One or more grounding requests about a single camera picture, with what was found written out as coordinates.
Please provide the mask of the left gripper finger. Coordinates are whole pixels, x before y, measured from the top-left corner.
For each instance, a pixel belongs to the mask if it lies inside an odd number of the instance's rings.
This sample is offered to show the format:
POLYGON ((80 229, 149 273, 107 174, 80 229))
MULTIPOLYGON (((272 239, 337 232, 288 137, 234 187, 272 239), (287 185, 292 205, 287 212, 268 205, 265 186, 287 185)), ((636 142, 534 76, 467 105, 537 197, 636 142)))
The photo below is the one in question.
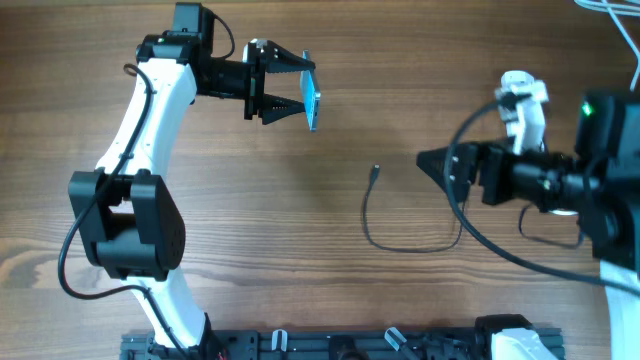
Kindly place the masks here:
POLYGON ((316 68, 313 61, 293 54, 273 41, 267 41, 263 50, 267 73, 302 72, 316 68))
POLYGON ((265 94, 260 107, 260 118, 263 125, 269 125, 282 118, 304 112, 305 105, 302 102, 265 94))

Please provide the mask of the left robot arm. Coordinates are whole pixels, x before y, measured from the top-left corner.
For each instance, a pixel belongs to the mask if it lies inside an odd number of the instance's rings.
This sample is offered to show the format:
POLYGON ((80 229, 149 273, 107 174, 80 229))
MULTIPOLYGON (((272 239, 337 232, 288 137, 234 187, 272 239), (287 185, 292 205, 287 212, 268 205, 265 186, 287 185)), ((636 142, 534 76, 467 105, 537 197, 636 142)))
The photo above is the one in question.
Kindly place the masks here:
POLYGON ((162 359, 223 359, 227 352, 195 303, 181 269, 186 226, 166 186, 182 120, 200 96, 237 99, 246 119, 272 124, 302 113, 317 123, 315 64, 268 39, 254 39, 242 58, 215 56, 219 17, 200 3, 180 2, 170 29, 148 35, 125 71, 136 84, 120 128, 91 171, 75 172, 68 194, 69 238, 88 261, 133 292, 162 359))

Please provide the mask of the turquoise screen smartphone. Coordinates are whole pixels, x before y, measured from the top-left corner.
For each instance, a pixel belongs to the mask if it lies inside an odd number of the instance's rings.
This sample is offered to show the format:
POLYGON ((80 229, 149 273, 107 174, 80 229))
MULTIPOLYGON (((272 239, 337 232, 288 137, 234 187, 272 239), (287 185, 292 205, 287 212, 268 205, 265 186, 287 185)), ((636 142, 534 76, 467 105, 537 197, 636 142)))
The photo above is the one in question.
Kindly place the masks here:
POLYGON ((304 70, 301 72, 300 90, 309 130, 315 132, 319 119, 321 91, 314 70, 304 70))

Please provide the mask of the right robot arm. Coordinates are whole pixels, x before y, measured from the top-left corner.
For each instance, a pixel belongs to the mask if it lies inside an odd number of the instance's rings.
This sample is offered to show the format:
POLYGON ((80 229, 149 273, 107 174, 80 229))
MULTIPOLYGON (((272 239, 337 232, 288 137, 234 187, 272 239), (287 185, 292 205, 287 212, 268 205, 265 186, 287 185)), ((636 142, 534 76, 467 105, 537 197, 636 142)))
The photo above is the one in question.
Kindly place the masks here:
POLYGON ((575 154, 549 153, 508 141, 465 142, 463 136, 486 113, 515 111, 544 97, 532 90, 506 90, 467 118, 445 148, 418 154, 417 166, 444 191, 462 226, 499 257, 531 271, 606 291, 611 356, 639 356, 639 99, 632 94, 588 92, 583 98, 575 154), (592 243, 600 274, 590 276, 537 264, 499 247, 463 214, 460 203, 479 184, 486 205, 513 199, 542 212, 557 209, 578 216, 581 236, 592 243))

